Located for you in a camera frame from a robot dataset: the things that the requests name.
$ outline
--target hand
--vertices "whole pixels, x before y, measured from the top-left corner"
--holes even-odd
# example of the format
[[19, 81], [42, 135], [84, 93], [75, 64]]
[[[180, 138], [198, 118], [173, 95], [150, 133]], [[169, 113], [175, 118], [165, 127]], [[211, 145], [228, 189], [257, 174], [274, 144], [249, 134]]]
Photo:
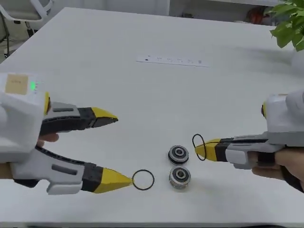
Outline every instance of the hand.
[[[39, 137], [37, 145], [43, 147], [44, 141], [47, 142], [56, 142], [59, 139], [58, 134], [49, 134], [43, 137]], [[13, 179], [10, 164], [9, 163], [0, 163], [0, 179]]]
[[254, 167], [252, 172], [261, 177], [284, 180], [280, 166], [285, 166], [288, 171], [300, 180], [304, 189], [304, 149], [286, 148], [275, 153], [276, 165], [273, 167]]
[[44, 145], [44, 141], [47, 142], [56, 142], [59, 139], [59, 135], [58, 134], [48, 134], [42, 137], [39, 137], [37, 145], [40, 147], [43, 147]]

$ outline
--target label sticker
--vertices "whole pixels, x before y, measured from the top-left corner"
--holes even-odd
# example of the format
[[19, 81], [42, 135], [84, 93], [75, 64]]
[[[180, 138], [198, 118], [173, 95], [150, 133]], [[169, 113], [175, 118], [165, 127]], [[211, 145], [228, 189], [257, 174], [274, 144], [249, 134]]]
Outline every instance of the label sticker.
[[7, 94], [26, 95], [28, 92], [29, 76], [22, 74], [8, 74], [5, 92]]

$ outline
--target bearing inner ring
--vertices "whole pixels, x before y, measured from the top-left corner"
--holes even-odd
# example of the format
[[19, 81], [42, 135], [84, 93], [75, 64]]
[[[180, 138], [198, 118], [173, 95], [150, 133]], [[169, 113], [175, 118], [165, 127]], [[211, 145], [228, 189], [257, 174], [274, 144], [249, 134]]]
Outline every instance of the bearing inner ring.
[[176, 172], [176, 176], [179, 178], [179, 179], [184, 179], [186, 177], [186, 173], [184, 170], [178, 170]]
[[184, 154], [185, 154], [185, 151], [184, 150], [182, 150], [181, 148], [176, 148], [175, 149], [175, 154], [176, 154], [176, 156], [183, 156]]

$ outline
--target white power strip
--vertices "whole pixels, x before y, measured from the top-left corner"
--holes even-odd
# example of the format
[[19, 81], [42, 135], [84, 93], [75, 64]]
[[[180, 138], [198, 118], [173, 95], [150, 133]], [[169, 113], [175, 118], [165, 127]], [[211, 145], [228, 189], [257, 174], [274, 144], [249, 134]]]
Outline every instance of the white power strip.
[[194, 66], [194, 67], [209, 67], [208, 64], [202, 60], [190, 59], [190, 58], [176, 58], [176, 57], [159, 57], [159, 56], [141, 56], [138, 57], [137, 62], [143, 63], [159, 63], [159, 64], [172, 64], [182, 66]]

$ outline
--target white chair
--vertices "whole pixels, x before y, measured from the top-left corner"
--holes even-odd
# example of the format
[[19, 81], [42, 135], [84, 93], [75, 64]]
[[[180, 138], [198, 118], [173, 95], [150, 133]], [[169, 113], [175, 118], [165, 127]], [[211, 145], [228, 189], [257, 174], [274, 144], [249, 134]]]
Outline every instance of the white chair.
[[13, 21], [40, 22], [48, 16], [54, 0], [0, 0], [0, 12]]
[[32, 30], [30, 23], [42, 22], [48, 16], [55, 0], [0, 0], [0, 15], [5, 30], [4, 39], [7, 40], [7, 48], [4, 50], [4, 56], [8, 57], [23, 42], [14, 45], [9, 44], [10, 33], [4, 19], [14, 21], [15, 23], [24, 22], [27, 26], [28, 37], [31, 37], [36, 31]]

